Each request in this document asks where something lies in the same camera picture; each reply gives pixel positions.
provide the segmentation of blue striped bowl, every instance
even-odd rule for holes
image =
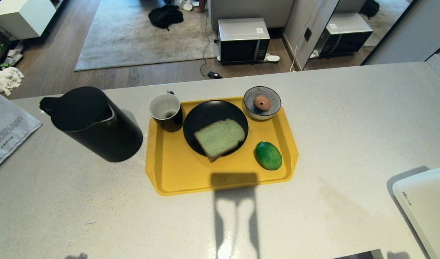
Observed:
[[[253,100],[259,96],[264,95],[271,102],[271,108],[269,110],[259,110],[253,104]],[[265,86],[256,86],[247,90],[244,95],[244,110],[248,115],[257,120],[268,120],[272,118],[281,108],[281,98],[271,88]]]

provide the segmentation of mug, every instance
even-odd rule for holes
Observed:
[[[151,100],[149,114],[165,131],[177,131],[183,125],[182,105],[171,91]]]

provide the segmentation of power cord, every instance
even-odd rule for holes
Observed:
[[[305,26],[303,27],[303,30],[305,30],[305,28],[306,28],[308,22],[311,20],[312,13],[314,12],[314,8],[317,6],[317,4],[319,3],[319,1],[320,1],[320,0],[317,0],[317,2],[313,5],[312,10],[311,10],[311,14],[310,14],[310,16],[309,16],[307,22],[305,23]],[[300,42],[301,38],[303,37],[303,35],[305,35],[305,33],[302,33],[302,34],[301,34],[300,38],[297,40],[297,43],[295,44],[294,58],[293,58],[293,60],[292,60],[292,64],[291,64],[291,66],[290,66],[289,72],[292,72],[292,67],[294,67],[294,63],[295,63],[295,59],[296,59],[296,55],[297,55],[297,54],[296,54],[296,52],[297,52],[297,46],[298,46],[298,43]]]
[[[202,67],[207,65],[207,60],[205,60],[204,54],[205,54],[205,51],[207,50],[207,47],[210,45],[209,35],[207,34],[207,21],[208,21],[208,19],[209,19],[209,15],[208,15],[208,13],[206,13],[205,14],[205,36],[207,37],[207,41],[209,41],[209,43],[207,43],[207,46],[205,46],[204,51],[202,52],[202,59],[204,60],[204,64],[202,64],[199,68],[200,74],[204,77],[208,76],[208,73],[205,75],[202,73]]]

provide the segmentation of white cabinet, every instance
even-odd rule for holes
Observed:
[[[19,40],[39,37],[55,11],[50,0],[1,0],[0,27]]]

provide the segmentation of kitchen counter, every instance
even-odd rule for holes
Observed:
[[[44,125],[0,167],[0,259],[215,258],[244,199],[233,241],[239,258],[333,259],[381,249],[422,259],[388,192],[391,181],[440,167],[440,78],[425,63],[385,64],[106,90],[145,136],[153,96],[181,101],[272,87],[299,149],[289,182],[159,196],[132,158],[106,162],[54,128],[42,97],[14,100]],[[215,207],[223,212],[214,213]],[[256,220],[241,216],[253,209]]]

